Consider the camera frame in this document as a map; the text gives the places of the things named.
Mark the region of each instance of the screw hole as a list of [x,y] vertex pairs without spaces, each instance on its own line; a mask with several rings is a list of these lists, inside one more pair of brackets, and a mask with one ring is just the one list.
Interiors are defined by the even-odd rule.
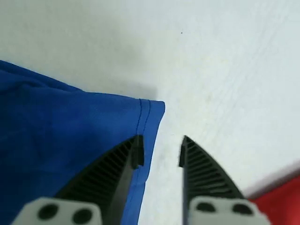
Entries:
[[208,202],[199,203],[196,209],[202,212],[216,212],[215,207]]
[[89,209],[80,209],[73,215],[73,222],[75,224],[86,224],[92,218],[92,211]]
[[57,204],[47,204],[44,205],[39,211],[38,211],[38,218],[41,220],[49,220],[55,217],[58,211],[58,205]]
[[242,215],[253,215],[253,211],[247,205],[244,204],[235,204],[232,208],[232,211]]

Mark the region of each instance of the blue fabric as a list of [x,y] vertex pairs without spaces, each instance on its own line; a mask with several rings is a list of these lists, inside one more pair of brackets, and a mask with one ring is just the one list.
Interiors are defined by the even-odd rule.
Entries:
[[137,224],[165,104],[89,93],[0,61],[0,224],[22,206],[54,196],[118,143],[144,135],[145,165],[134,172],[122,224]]

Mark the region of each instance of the stitching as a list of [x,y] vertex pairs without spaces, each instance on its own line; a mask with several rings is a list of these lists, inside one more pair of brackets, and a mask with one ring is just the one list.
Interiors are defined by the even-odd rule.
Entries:
[[139,116],[139,119],[138,119],[137,125],[136,125],[136,131],[135,131],[135,134],[136,134],[136,135],[137,135],[137,129],[138,129],[139,125],[140,125],[140,120],[141,120],[142,111],[143,111],[142,100],[141,100],[141,99],[139,99],[139,100],[140,100],[140,108],[141,108],[141,110],[140,110],[140,116]]
[[[146,125],[147,125],[147,122],[148,122],[148,118],[149,118],[149,115],[150,115],[150,112],[151,112],[151,102],[150,102],[150,100],[148,100],[148,102],[149,102],[149,111],[148,111],[148,115],[147,115],[147,118],[146,118],[146,121],[145,121],[144,129],[143,129],[143,131],[142,131],[142,135],[144,134],[144,131],[145,131],[145,128],[146,128]],[[140,104],[141,104],[141,114],[140,114],[140,118],[141,118],[141,115],[142,115],[142,101],[141,101],[141,100],[140,100]],[[140,171],[141,171],[141,170],[138,170],[138,172],[137,172],[137,176],[136,176],[135,182],[138,181],[138,178],[139,178],[139,175],[140,175]],[[132,199],[133,199],[133,196],[134,196],[134,192],[135,192],[136,186],[137,186],[137,185],[134,185],[134,186],[133,186],[133,190],[132,190],[132,193],[133,193],[133,194],[131,195],[131,198],[130,198],[130,201],[129,201],[129,205],[130,205],[131,202],[132,202]],[[126,223],[125,223],[125,224],[128,224],[128,210],[129,210],[129,209],[127,209],[127,210],[126,210],[126,213],[124,213],[124,214],[126,215],[126,217],[127,217],[127,220],[126,220]]]

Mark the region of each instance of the white surface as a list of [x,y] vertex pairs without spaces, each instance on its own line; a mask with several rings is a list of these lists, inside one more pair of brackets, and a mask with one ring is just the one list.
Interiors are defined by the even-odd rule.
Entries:
[[298,167],[297,0],[2,0],[0,31],[0,59],[165,101],[140,224],[181,224],[183,135],[247,195]]

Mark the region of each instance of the red surface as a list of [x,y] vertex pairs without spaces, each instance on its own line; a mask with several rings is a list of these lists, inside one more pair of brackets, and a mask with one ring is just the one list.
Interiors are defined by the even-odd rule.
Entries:
[[252,201],[273,225],[300,225],[300,176]]

